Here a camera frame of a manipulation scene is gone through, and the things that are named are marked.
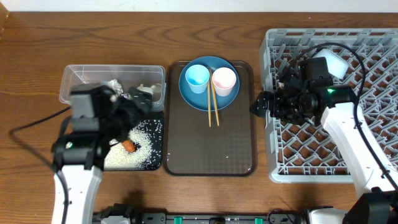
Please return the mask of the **light blue cup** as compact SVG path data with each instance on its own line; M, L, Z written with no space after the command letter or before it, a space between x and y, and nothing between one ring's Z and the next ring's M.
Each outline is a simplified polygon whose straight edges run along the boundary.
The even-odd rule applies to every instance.
M192 92L195 94L203 93L210 80L210 72L203 65L192 65L185 73L185 79Z

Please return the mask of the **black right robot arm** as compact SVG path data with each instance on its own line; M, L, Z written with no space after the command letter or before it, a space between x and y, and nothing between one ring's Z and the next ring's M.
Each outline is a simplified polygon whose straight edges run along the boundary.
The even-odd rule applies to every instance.
M297 223L397 223L397 170L368 128L348 85L309 88L284 96L263 91L249 110L266 118L303 123L315 118L330 135L352 176L357 202L348 211L309 209Z

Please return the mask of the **white tissue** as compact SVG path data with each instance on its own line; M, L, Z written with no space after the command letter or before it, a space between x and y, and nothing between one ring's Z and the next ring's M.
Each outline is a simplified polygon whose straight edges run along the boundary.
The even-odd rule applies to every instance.
M154 88L155 86L144 86L143 84L140 84L137 89L146 93L149 93L151 95L154 95Z

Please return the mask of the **light blue bowl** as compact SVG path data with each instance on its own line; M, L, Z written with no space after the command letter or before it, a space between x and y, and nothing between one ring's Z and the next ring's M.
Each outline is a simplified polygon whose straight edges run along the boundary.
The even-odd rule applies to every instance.
M314 58L325 57L327 62L328 71L334 77L343 79L347 70L348 62L338 56L336 53L328 49L322 49L313 56Z

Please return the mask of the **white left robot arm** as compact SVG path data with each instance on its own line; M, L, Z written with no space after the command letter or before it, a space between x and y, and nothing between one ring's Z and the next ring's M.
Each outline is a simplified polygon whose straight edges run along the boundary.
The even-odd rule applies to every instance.
M127 141L130 130L152 108L150 93L131 87L128 95L119 96L101 84L71 89L72 112L52 146L56 169L52 223L91 223L110 142Z

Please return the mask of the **orange carrot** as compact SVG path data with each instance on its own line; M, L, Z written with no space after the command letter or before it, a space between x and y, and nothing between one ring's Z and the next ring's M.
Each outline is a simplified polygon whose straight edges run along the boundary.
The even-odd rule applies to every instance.
M134 143L130 140L125 140L121 145L128 153L133 153L136 150Z

